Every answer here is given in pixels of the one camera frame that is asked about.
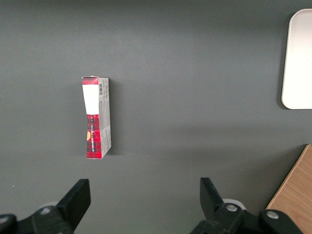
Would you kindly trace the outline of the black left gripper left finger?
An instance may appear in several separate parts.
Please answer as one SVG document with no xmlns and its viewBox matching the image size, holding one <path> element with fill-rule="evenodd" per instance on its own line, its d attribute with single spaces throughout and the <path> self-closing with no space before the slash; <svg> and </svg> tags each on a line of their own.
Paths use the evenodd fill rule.
<svg viewBox="0 0 312 234">
<path fill-rule="evenodd" d="M 0 215 L 2 234 L 73 234 L 91 204 L 90 183 L 80 179 L 56 205 L 39 208 L 18 221 L 14 214 Z"/>
</svg>

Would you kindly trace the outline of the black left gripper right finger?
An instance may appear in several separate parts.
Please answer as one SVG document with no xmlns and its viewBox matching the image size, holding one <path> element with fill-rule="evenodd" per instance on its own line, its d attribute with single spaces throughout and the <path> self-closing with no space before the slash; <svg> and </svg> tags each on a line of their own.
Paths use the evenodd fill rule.
<svg viewBox="0 0 312 234">
<path fill-rule="evenodd" d="M 253 215 L 233 202 L 224 202 L 208 177 L 200 179 L 200 205 L 205 219 L 192 234 L 299 234 L 300 228 L 285 213 L 264 209 Z"/>
</svg>

